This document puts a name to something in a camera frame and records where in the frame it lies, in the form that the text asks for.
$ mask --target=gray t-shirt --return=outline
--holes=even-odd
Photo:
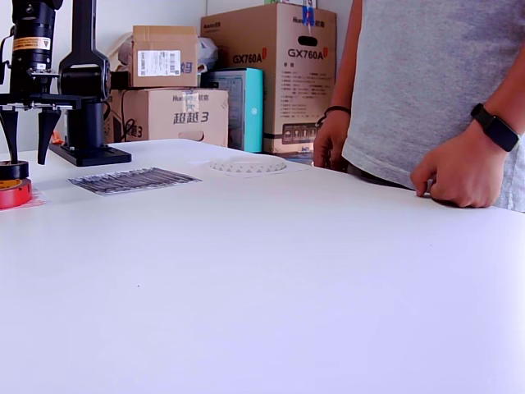
[[[524,40],[525,0],[363,0],[345,158],[413,188],[410,173],[466,130]],[[509,155],[496,205],[525,212],[525,142]]]

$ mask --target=table surface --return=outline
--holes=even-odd
[[[1,393],[525,392],[525,215],[318,169],[234,178],[193,162],[237,153],[183,140],[124,149],[22,154],[51,202],[0,212]],[[145,167],[203,182],[67,181]]]

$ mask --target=tape roll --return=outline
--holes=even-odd
[[[0,181],[0,209],[20,207],[31,201],[31,181],[29,179]]]
[[[28,162],[0,162],[0,181],[16,181],[25,179],[30,175],[30,165]]]

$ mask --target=black bracelet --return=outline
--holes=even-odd
[[[319,119],[317,121],[317,124],[316,126],[317,127],[321,127],[322,124],[325,122],[326,118],[328,117],[328,114],[332,111],[342,111],[342,112],[346,112],[348,113],[350,116],[352,115],[352,110],[350,110],[350,108],[347,108],[347,107],[341,107],[339,105],[334,105],[333,107],[329,107],[326,111],[325,111],[325,114],[323,115],[323,117],[321,119]]]

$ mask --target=blue box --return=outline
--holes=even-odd
[[[229,94],[228,146],[250,153],[263,151],[264,73],[254,68],[231,68],[203,74],[204,88]]]

